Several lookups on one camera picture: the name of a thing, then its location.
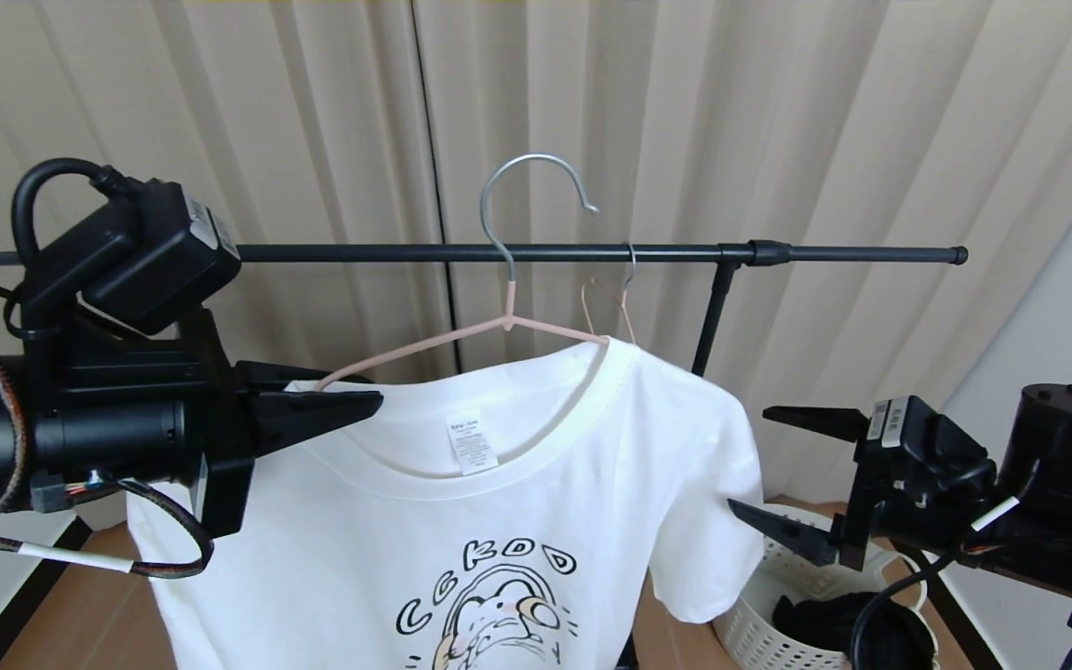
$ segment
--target clothes hanger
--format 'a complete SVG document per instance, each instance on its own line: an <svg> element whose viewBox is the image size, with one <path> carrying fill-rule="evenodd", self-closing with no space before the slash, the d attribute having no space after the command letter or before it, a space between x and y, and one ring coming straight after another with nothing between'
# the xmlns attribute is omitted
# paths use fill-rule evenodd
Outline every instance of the clothes hanger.
<svg viewBox="0 0 1072 670"><path fill-rule="evenodd" d="M623 315L623 321L626 322L626 334L631 337L632 344L638 344L637 341L635 341L635 329L631 328L631 315L626 313L626 285L630 284L631 279L635 279L635 264L637 263L637 259L635 259L635 247L631 245L630 242L626 243L626 250L628 250L631 254L631 264L628 268L626 268L626 277L623 279L623 292L621 292L617 296L614 296L614 293L610 288L606 285L599 284L598 280L591 277L587 283L582 284L582 311L586 313L586 326L590 327L590 331L595 331L595 323L590 318L590 307L586 306L586 285L592 285L593 287L600 289L601 293L607 293L610 300L614 300L614 302L616 302L617 311L620 311Z"/></svg>
<svg viewBox="0 0 1072 670"><path fill-rule="evenodd" d="M552 323L545 323L541 321L536 321L533 318L527 318L523 316L516 316L516 258L511 255L511 252L507 250L507 247L503 241L498 240L498 236L495 235L494 229L490 226L490 212L488 211L488 199L490 198L490 191L494 188L494 182L498 178L503 177L503 173L513 168L522 162L525 161L548 161L550 164L555 164L562 166L567 173L569 173L569 178L574 179L574 187L578 190L578 200L582 204L582 208L586 209L587 212L596 215L598 213L598 208L593 207L590 204L590 198L586 196L586 188L582 184L582 177L579 177L578 170L574 169L568 162L562 160L561 158L552 155L552 153L524 153L523 157L517 157L510 161L502 164L498 169L494 170L494 174L490 176L490 179L486 180L486 187L482 187L482 196L479 200L479 217L482 222L482 233L486 234L486 238L490 240L490 244L493 244L498 253L503 254L503 258L507 264L507 300L503 310L503 316L494 317L490 321L485 321L482 323L474 324L474 326L467 326L465 328L459 328L458 330L452 330L446 332L446 334L437 334L435 338L429 338L428 340L421 340L415 344L408 344L408 346L400 347L398 349L392 349L384 355L372 356L370 359L361 360L353 364L345 366L345 368L337 370L325 376L321 382L316 383L314 390L319 391L325 389L325 386L331 385L333 382L340 381L342 377L349 376L349 374L355 374L357 372L362 372L362 370L368 370L375 368L375 366L383 364L388 361L401 359L404 356L412 356L414 353L427 351L433 347L440 347L442 344L450 343L455 340L462 340L464 338L470 338L470 336L479 334L479 332L485 332L488 330L493 330L495 328L502 328L503 330L511 330L516 326L523 326L524 328L531 328L532 330L539 330L541 332L552 332L554 336L565 336L566 338L574 338L576 340L583 340L587 342L598 342L606 343L607 338L602 336L593 334L593 332L583 332L581 330L574 330L574 328L565 328L563 326L554 326Z"/></svg>

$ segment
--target curtain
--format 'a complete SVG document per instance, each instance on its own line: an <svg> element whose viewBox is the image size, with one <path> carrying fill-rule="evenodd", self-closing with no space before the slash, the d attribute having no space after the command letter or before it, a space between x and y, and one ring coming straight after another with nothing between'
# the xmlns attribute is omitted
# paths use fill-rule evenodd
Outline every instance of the curtain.
<svg viewBox="0 0 1072 670"><path fill-rule="evenodd" d="M961 267L736 272L706 378L774 404L944 402L1072 222L1072 3L601 0L0 3L8 202L55 155L178 180L239 242L965 244ZM50 238L98 200L57 182ZM687 368L710 266L638 265L638 343ZM622 266L520 266L522 314L583 328ZM334 368L497 314L501 267L252 266L214 309L235 359ZM602 293L593 323L625 338ZM511 331L464 369L565 346ZM376 370L452 373L451 352ZM850 445L756 419L770 493L846 496Z"/></svg>

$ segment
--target wooden floor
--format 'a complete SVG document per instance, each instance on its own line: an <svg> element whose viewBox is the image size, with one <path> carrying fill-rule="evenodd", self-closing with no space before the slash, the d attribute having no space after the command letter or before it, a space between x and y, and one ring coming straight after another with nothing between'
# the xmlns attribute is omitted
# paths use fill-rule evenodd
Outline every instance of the wooden floor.
<svg viewBox="0 0 1072 670"><path fill-rule="evenodd" d="M137 556L124 525L95 533L87 551ZM903 565L889 575L898 580ZM905 594L897 601L905 599ZM970 670L965 654L949 636L930 602L922 614L937 636L941 670ZM639 665L642 670L740 670L706 624L673 620L644 584L635 617ZM57 582L0 670L175 669L167 635L146 580L106 569L73 565Z"/></svg>

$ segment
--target clothes rack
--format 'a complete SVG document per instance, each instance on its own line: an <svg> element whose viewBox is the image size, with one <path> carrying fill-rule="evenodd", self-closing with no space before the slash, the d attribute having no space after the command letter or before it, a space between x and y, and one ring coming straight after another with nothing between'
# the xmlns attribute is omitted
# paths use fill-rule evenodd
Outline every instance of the clothes rack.
<svg viewBox="0 0 1072 670"><path fill-rule="evenodd" d="M507 244L518 263L628 264L628 244ZM965 247L807 247L771 240L717 244L635 244L641 264L715 264L710 302L690 372L705 374L731 281L741 267L787 263L966 263ZM490 244L238 244L245 264L413 264L503 263ZM0 266L18 265L14 251L0 251ZM635 670L638 658L628 639L617 670Z"/></svg>

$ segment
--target laundry basket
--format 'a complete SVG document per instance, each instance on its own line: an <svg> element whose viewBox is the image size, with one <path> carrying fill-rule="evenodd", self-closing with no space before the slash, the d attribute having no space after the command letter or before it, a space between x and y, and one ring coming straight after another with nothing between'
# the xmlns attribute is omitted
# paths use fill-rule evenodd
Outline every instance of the laundry basket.
<svg viewBox="0 0 1072 670"><path fill-rule="evenodd" d="M830 527L829 518L794 506L766 504L763 508L817 528ZM843 565L817 567L765 539L762 563L744 586L735 606L715 620L715 631L727 653L744 670L838 670L850 667L846 654L842 652L807 645L777 631L772 626L772 610L775 610L780 596L788 596L796 604L803 599L827 601L859 591L881 591L888 585L882 569L896 560L904 561L913 571L918 569L909 556L885 551L876 544L867 545L861 572ZM926 599L927 586L921 582L919 589L920 596L912 610L928 628L927 621L918 611ZM930 637L936 656L937 639L932 631Z"/></svg>

